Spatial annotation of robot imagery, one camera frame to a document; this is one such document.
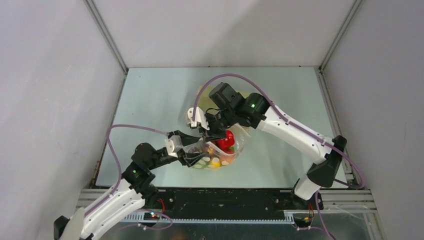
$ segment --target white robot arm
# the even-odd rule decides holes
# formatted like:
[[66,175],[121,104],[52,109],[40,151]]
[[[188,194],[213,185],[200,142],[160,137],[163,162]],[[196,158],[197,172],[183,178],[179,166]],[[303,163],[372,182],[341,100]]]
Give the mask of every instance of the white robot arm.
[[[212,115],[197,107],[196,111],[190,108],[186,116],[187,124],[193,129],[199,129],[203,141],[225,138],[225,130],[238,123],[277,136],[307,154],[312,166],[298,180],[290,195],[292,203],[299,209],[304,209],[321,187],[331,187],[342,156],[323,143],[331,143],[331,147],[343,151],[347,143],[345,138],[337,136],[331,139],[315,132],[277,106],[275,109],[280,114],[276,114],[262,95],[251,93],[244,98],[227,83],[220,83],[209,93],[209,97],[218,106],[218,113]],[[80,232],[79,239],[98,240],[131,212],[151,205],[158,190],[150,184],[155,178],[150,170],[175,161],[180,161],[183,166],[193,166],[209,153],[186,153],[183,146],[196,143],[199,139],[177,130],[168,133],[166,147],[159,150],[155,150],[149,143],[138,145],[131,157],[132,163],[122,173],[117,187],[112,186],[85,209],[83,228],[77,231]],[[61,216],[54,222],[55,240],[61,239],[70,220],[72,218]]]
[[219,112],[212,115],[198,107],[196,111],[190,108],[187,118],[192,128],[201,127],[201,132],[213,140],[214,137],[224,137],[225,129],[238,123],[270,133],[307,154],[312,166],[293,188],[293,197],[300,198],[300,202],[311,199],[321,187],[333,185],[342,156],[331,147],[343,151],[347,143],[345,138],[324,136],[293,119],[278,106],[273,109],[262,95],[251,93],[244,98],[227,83],[221,82],[209,93],[209,97],[218,106]]
[[[156,150],[149,143],[139,144],[132,155],[132,163],[122,173],[122,178],[108,189],[101,197],[85,208],[82,229],[66,231],[77,233],[72,240],[98,240],[111,227],[141,209],[156,201],[158,189],[151,184],[155,175],[151,170],[163,165],[179,161],[183,166],[191,167],[207,152],[188,153],[183,146],[198,142],[200,137],[186,135],[179,130],[168,133],[165,147]],[[54,221],[54,239],[65,239],[63,234],[74,217],[60,216]]]

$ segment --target white wall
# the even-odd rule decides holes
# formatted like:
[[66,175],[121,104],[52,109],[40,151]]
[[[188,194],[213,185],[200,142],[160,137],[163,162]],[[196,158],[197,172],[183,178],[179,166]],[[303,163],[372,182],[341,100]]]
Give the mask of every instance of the white wall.
[[324,72],[390,240],[424,225],[424,1],[365,1]]
[[82,0],[0,2],[0,233],[53,239],[102,152],[123,74]]
[[354,0],[97,0],[129,67],[317,66]]

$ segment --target light blue table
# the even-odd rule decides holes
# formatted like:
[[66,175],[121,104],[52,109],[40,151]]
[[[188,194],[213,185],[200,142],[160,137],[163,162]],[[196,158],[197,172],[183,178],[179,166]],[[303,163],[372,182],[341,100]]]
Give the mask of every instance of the light blue table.
[[[183,114],[192,107],[198,88],[212,77],[236,73],[256,82],[283,111],[317,132],[333,136],[313,67],[184,67],[130,68],[113,124],[134,124],[162,131],[193,132]],[[254,92],[241,79],[221,78],[237,91]],[[292,188],[311,166],[308,157],[279,138],[251,129],[243,153],[217,170],[191,169],[179,162],[153,170],[157,187],[181,188]],[[131,163],[135,147],[143,142],[159,149],[166,137],[139,129],[115,128],[111,142],[122,170]],[[343,168],[337,172],[346,181]],[[118,170],[107,147],[96,185],[111,186]],[[333,188],[345,188],[334,183]]]

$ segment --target red pepper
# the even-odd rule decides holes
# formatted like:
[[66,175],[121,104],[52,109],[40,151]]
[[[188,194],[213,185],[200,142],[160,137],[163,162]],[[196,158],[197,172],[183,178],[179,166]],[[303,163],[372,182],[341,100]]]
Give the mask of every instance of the red pepper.
[[236,143],[234,139],[234,134],[230,130],[225,130],[225,138],[216,140],[216,144],[218,148],[221,150],[228,149]]

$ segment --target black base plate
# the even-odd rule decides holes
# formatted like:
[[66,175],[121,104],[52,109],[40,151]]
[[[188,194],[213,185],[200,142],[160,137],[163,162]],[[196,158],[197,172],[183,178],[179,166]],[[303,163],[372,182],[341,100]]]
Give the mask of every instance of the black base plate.
[[[299,210],[290,189],[258,188],[159,188],[158,198],[172,219],[197,220],[283,220],[283,210]],[[315,198],[309,200],[316,206]],[[159,202],[147,208],[161,209]],[[320,201],[319,208],[324,208]]]

